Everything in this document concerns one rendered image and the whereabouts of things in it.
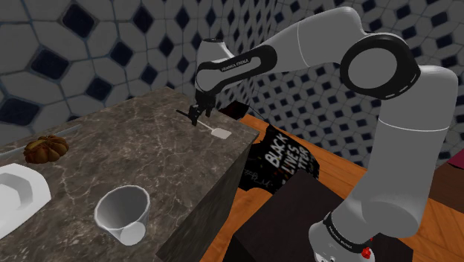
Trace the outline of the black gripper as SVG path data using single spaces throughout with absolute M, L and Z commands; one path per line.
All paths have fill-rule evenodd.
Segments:
M 191 105 L 188 112 L 188 117 L 193 126 L 197 125 L 201 111 L 205 110 L 205 116 L 209 118 L 216 106 L 216 96 L 209 95 L 207 92 L 196 90 L 195 99 L 196 105 Z

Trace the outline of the black cloth with white lettering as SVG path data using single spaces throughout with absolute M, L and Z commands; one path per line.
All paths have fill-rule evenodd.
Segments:
M 263 140 L 251 145 L 239 188 L 262 188 L 274 194 L 299 170 L 318 179 L 320 165 L 302 144 L 269 125 Z

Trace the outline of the grey cup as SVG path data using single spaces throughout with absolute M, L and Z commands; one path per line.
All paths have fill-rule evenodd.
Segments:
M 124 185 L 105 194 L 94 209 L 97 226 L 124 246 L 134 246 L 146 235 L 150 198 L 137 185 Z

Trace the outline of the dark robot stand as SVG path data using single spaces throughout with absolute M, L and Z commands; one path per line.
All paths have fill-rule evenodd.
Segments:
M 233 235 L 223 262 L 412 262 L 415 230 L 384 189 L 362 179 L 346 199 L 300 170 Z

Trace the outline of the brown pumpkin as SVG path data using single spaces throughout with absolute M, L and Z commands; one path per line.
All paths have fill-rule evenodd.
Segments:
M 55 135 L 41 136 L 29 142 L 23 152 L 25 161 L 30 164 L 55 162 L 69 150 L 67 141 Z

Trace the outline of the white angular dish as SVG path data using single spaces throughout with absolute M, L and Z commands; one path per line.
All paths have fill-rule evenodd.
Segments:
M 20 164 L 0 167 L 0 240 L 51 201 L 44 176 Z

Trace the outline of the dark red brown furniture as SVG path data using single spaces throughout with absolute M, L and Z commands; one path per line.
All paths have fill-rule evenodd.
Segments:
M 464 149 L 435 170 L 429 197 L 464 214 Z

